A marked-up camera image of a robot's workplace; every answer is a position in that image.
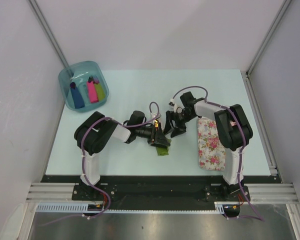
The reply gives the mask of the green paper napkin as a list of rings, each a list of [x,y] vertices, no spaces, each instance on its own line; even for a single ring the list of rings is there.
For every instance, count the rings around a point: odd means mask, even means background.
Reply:
[[[156,152],[157,152],[157,155],[162,157],[162,156],[167,156],[169,154],[169,147],[166,147],[166,148],[159,148],[159,147],[156,147]]]

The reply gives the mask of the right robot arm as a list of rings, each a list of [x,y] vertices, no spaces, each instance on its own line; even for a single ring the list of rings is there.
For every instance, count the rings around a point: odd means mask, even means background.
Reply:
[[[194,118],[206,117],[215,121],[217,136],[225,147],[225,170],[223,180],[226,185],[220,188],[221,196],[232,201],[239,194],[236,185],[243,185],[243,152],[253,137],[252,127],[241,105],[220,105],[206,98],[196,99],[190,91],[182,94],[180,100],[183,107],[171,98],[169,105],[173,110],[166,112],[164,134],[171,138],[186,133],[186,123]]]

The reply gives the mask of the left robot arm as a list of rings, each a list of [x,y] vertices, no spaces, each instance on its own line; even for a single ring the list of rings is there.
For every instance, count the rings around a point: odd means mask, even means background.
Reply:
[[[147,140],[151,147],[167,150],[171,142],[165,137],[159,114],[147,120],[146,115],[135,110],[129,120],[118,123],[100,112],[94,112],[74,133],[77,146],[82,150],[82,174],[80,179],[85,184],[83,194],[90,200],[100,196],[101,188],[97,185],[101,176],[99,153],[111,138],[130,144],[137,137]]]

